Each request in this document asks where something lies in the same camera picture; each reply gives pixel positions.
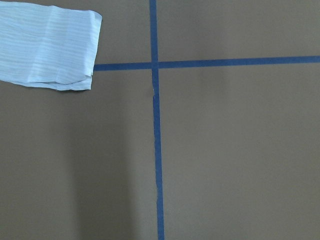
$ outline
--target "folded cloth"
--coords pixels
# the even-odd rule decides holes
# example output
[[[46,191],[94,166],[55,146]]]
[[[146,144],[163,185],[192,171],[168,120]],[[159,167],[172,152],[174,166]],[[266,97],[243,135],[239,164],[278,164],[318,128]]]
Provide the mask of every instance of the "folded cloth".
[[[0,80],[91,89],[101,21],[91,10],[0,1]]]

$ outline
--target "blue tape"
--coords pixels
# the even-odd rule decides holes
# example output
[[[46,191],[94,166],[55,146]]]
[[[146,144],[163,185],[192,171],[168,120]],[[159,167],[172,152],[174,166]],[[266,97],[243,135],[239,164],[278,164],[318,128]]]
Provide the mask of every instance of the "blue tape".
[[[96,64],[94,71],[151,69],[151,62]]]
[[[320,56],[285,56],[285,57],[259,57],[259,58],[234,58],[191,61],[159,61],[158,48],[151,51],[153,62],[111,63],[96,64],[94,71],[139,70],[139,69],[179,69],[201,67],[223,67],[244,65],[271,65],[271,64],[311,64],[320,63]]]
[[[150,41],[151,41],[151,71],[153,96],[153,126],[155,151],[155,183],[157,189],[156,213],[158,240],[165,240],[164,197],[162,183],[162,155],[160,128],[160,96],[159,96],[159,62],[157,33],[157,1],[149,0],[150,7]]]
[[[268,64],[307,64],[320,63],[320,56],[287,56],[287,57],[260,57],[260,58],[234,58],[195,61],[161,61],[160,69],[197,68],[197,67],[222,67],[243,65],[268,65]]]

